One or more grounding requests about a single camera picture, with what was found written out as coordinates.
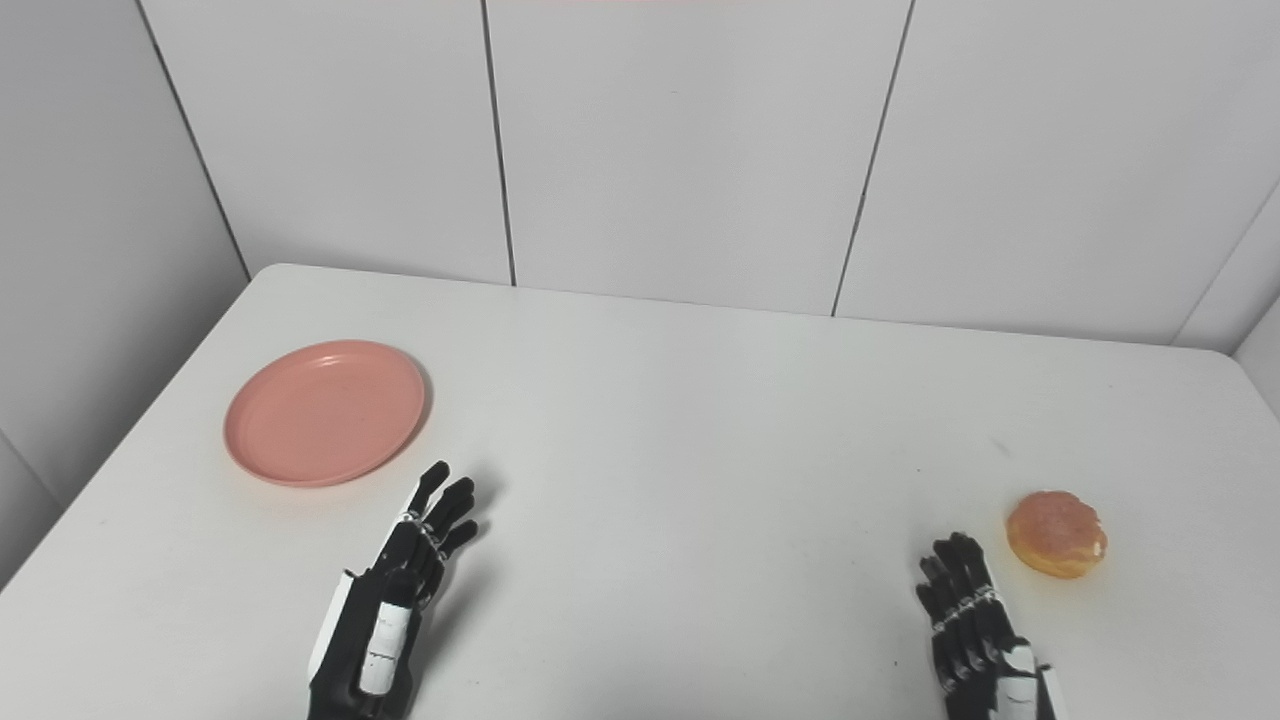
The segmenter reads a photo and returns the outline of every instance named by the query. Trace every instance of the robotic hand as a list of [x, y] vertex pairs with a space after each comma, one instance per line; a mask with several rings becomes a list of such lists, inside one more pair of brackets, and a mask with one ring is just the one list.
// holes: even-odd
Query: robotic hand
[[444, 561], [477, 532], [474, 520], [453, 527], [475, 506], [470, 478], [445, 488], [426, 510], [448, 477], [443, 461], [424, 473], [374, 565], [339, 579], [311, 653], [307, 720], [404, 714], [413, 685], [408, 655], [422, 611], [440, 588]]
[[933, 665], [950, 720], [1066, 720], [1057, 676], [1014, 633], [982, 546], [963, 533], [933, 543], [916, 585], [933, 621]]

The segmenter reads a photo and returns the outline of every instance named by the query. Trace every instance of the white tiled wall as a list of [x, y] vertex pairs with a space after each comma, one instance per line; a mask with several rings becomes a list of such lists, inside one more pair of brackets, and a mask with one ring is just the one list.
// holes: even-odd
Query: white tiled wall
[[829, 313], [908, 5], [490, 3], [520, 283]]
[[[251, 269], [508, 279], [484, 3], [143, 4]], [[490, 0], [518, 283], [831, 311], [909, 6], [838, 314], [1230, 351], [1271, 0]]]
[[479, 0], [145, 0], [250, 270], [508, 282]]
[[840, 314], [1171, 342], [1280, 178], [1277, 87], [1272, 0], [919, 0]]
[[1235, 352], [1280, 295], [1280, 182], [1174, 345]]
[[246, 278], [132, 0], [0, 3], [0, 97], [6, 578]]

